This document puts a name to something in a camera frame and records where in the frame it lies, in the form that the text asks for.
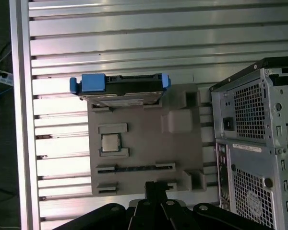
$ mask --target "power strip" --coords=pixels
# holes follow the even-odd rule
[[[10,85],[10,86],[14,86],[13,74],[12,73],[8,73],[8,72],[2,71],[2,70],[0,70],[0,73],[7,73],[8,74],[8,76],[6,78],[2,78],[0,76],[0,83],[6,84],[6,85]]]

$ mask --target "label sticker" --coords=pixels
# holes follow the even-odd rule
[[[253,151],[253,152],[261,152],[261,148],[259,147],[254,147],[254,146],[249,146],[249,145],[239,145],[239,144],[232,144],[232,147],[236,149],[242,149],[242,150],[247,150],[247,151]]]
[[[109,107],[143,105],[143,99],[113,100],[101,102]]]

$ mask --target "dark floor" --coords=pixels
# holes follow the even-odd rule
[[[0,50],[10,40],[9,0],[0,0]],[[11,71],[4,64],[1,69]],[[18,193],[13,90],[0,98],[0,188]],[[0,192],[0,200],[10,195]],[[0,202],[0,226],[20,226],[19,197]]]

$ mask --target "ventilation grille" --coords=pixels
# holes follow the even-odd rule
[[[258,84],[235,92],[235,111],[239,137],[264,139],[264,104]]]
[[[237,169],[234,187],[237,214],[274,228],[271,194],[263,189],[262,179]]]

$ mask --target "aluminum frame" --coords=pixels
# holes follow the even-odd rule
[[[167,72],[174,84],[197,83],[209,172],[216,161],[209,84],[265,56],[288,56],[288,0],[10,0],[10,11],[24,230],[53,229],[108,201],[90,197],[87,106],[69,94],[70,77]],[[124,21],[128,15],[138,20]],[[216,186],[196,200],[177,196],[218,201]]]

